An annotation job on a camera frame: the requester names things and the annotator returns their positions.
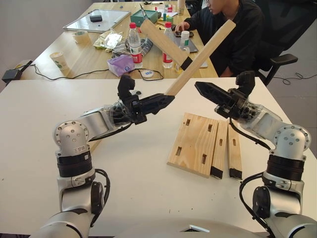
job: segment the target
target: bottle label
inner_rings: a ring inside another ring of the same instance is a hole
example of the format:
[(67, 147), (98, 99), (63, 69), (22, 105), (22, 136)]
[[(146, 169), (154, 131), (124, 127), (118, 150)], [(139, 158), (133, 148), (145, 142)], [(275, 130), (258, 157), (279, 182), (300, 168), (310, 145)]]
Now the bottle label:
[(173, 60), (171, 59), (171, 57), (169, 57), (167, 54), (165, 54), (165, 53), (163, 52), (163, 62), (164, 62), (164, 63), (172, 63)]
[(142, 62), (141, 46), (139, 47), (130, 47), (131, 56), (134, 63)]

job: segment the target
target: black eraser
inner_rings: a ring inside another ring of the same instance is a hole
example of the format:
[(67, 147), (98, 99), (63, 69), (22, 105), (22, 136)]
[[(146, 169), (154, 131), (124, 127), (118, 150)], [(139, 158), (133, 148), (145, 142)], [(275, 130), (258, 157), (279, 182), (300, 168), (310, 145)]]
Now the black eraser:
[(103, 18), (101, 17), (101, 15), (90, 16), (90, 21), (91, 22), (103, 21)]

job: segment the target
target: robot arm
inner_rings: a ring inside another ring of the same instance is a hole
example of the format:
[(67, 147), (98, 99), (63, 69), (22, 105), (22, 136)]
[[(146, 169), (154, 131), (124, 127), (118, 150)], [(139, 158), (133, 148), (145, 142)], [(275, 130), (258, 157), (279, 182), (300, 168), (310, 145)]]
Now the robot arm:
[[(32, 238), (88, 237), (109, 196), (110, 180), (105, 171), (93, 167), (87, 142), (117, 134), (133, 123), (143, 123), (147, 114), (158, 113), (174, 99), (164, 94), (139, 99), (130, 93), (134, 86), (134, 80), (123, 75), (118, 85), (118, 102), (56, 126), (53, 137), (59, 147), (55, 154), (60, 213), (52, 216)], [(96, 173), (106, 178), (105, 192), (103, 185), (94, 181)]]
[(269, 159), (262, 175), (264, 186), (256, 188), (253, 195), (252, 215), (263, 219), (276, 238), (315, 237), (317, 222), (301, 215), (301, 178), (306, 160), (303, 152), (311, 144), (309, 132), (248, 101), (255, 85), (252, 71), (240, 74), (236, 84), (239, 88), (228, 92), (206, 82), (196, 82), (195, 87), (203, 97), (217, 104), (218, 114), (237, 120), (246, 131), (275, 145), (270, 149), (264, 144), (269, 149)]

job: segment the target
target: plastic water bottle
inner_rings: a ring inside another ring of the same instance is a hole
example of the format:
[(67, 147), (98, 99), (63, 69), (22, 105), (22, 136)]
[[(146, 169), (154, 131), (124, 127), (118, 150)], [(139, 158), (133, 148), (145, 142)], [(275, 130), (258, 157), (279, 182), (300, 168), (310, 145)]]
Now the plastic water bottle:
[[(189, 42), (189, 31), (182, 31), (179, 48), (182, 51), (186, 51), (187, 55), (189, 56), (190, 49), (188, 47), (188, 42)], [(175, 66), (175, 69), (178, 73), (181, 73), (183, 71), (183, 69), (178, 64)]]
[[(166, 35), (168, 38), (170, 38), (174, 42), (174, 34), (172, 32), (171, 27), (172, 27), (171, 22), (165, 23), (164, 35)], [(172, 68), (173, 67), (173, 60), (165, 52), (163, 52), (163, 67), (164, 68)]]
[(141, 41), (139, 33), (137, 32), (135, 22), (130, 23), (130, 32), (129, 32), (129, 44), (130, 52), (134, 62), (135, 68), (142, 68), (142, 53), (141, 53)]

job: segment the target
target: wooden plank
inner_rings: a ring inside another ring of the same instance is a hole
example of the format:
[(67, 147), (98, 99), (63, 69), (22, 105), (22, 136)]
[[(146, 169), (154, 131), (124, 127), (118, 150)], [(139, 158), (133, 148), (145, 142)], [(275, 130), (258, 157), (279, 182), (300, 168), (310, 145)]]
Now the wooden plank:
[(209, 178), (217, 124), (185, 113), (167, 164)]
[(161, 50), (169, 55), (174, 62), (182, 65), (187, 59), (187, 53), (182, 51), (171, 39), (164, 35), (148, 19), (145, 19), (141, 25), (141, 31)]
[(239, 133), (228, 126), (228, 165), (230, 177), (242, 179)]
[(224, 156), (227, 143), (227, 121), (218, 121), (217, 137), (214, 146), (214, 153), (211, 165), (211, 175), (216, 178), (222, 179)]
[(198, 53), (194, 61), (187, 67), (185, 71), (177, 78), (177, 80), (166, 91), (166, 95), (176, 96), (176, 94), (182, 89), (187, 81), (192, 77), (196, 70), (203, 64), (203, 62), (209, 58), (209, 56), (217, 49), (221, 42), (230, 34), (235, 28), (236, 24), (233, 21), (226, 21), (223, 26), (213, 35), (213, 37), (207, 42), (203, 50)]
[(101, 140), (95, 140), (95, 141), (88, 142), (88, 144), (90, 146), (90, 153), (91, 154), (94, 152), (94, 150), (96, 149), (96, 147), (99, 145), (100, 142), (101, 142)]

